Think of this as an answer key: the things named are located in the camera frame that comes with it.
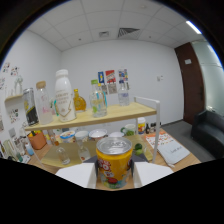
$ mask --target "wooden shelf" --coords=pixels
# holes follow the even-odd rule
[[[25,127],[26,131],[61,129],[70,127],[80,127],[93,124],[109,123],[114,121],[128,120],[138,117],[155,115],[156,110],[140,103],[132,102],[129,106],[120,106],[119,104],[110,105],[107,108],[107,115],[100,118],[92,116],[92,109],[85,112],[76,113],[76,119],[69,122],[61,122],[59,117],[53,116],[53,121],[46,125],[37,124]]]
[[[5,102],[6,102],[6,101],[9,101],[9,100],[16,99],[16,98],[20,98],[20,97],[22,97],[22,96],[23,96],[23,94],[21,94],[21,95],[16,95],[16,96],[10,96],[10,97],[7,97],[7,98],[5,99]]]

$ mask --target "air vent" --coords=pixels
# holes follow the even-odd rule
[[[100,32],[99,37],[109,37],[109,31]]]
[[[141,30],[133,28],[120,28],[118,33],[118,39],[138,39]]]

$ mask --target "glass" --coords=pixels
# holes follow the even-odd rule
[[[107,106],[105,96],[102,90],[98,89],[98,80],[92,80],[92,92],[90,93],[90,105],[92,107],[93,117],[104,117],[107,115]]]
[[[58,145],[59,145],[59,142],[56,141],[54,144],[55,144],[56,146],[58,146]],[[68,154],[66,153],[66,151],[65,151],[64,148],[62,148],[62,147],[58,147],[58,148],[56,149],[56,153],[58,154],[58,158],[61,160],[61,163],[62,163],[62,164],[66,165],[66,164],[70,163],[70,158],[69,158],[69,156],[68,156]]]
[[[74,89],[74,105],[76,112],[83,112],[86,110],[86,101],[83,97],[79,96],[78,89]]]

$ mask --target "bowl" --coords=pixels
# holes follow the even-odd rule
[[[122,132],[113,132],[111,134],[109,134],[108,137],[123,137],[124,136],[124,133]]]
[[[100,140],[101,138],[105,137],[106,135],[107,135],[106,129],[95,129],[89,133],[89,137],[93,138],[95,140]]]

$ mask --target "can lid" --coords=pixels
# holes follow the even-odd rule
[[[36,83],[36,87],[37,89],[43,89],[46,86],[46,82],[45,81],[40,81]]]
[[[106,137],[99,140],[96,147],[106,155],[121,155],[132,148],[132,143],[123,137]]]
[[[67,69],[61,69],[56,72],[56,77],[63,76],[63,75],[68,75]]]
[[[98,84],[98,80],[97,79],[93,79],[93,80],[91,80],[91,84],[93,85],[93,84]]]
[[[145,118],[144,117],[139,117],[138,118],[138,123],[141,124],[141,123],[145,123]]]

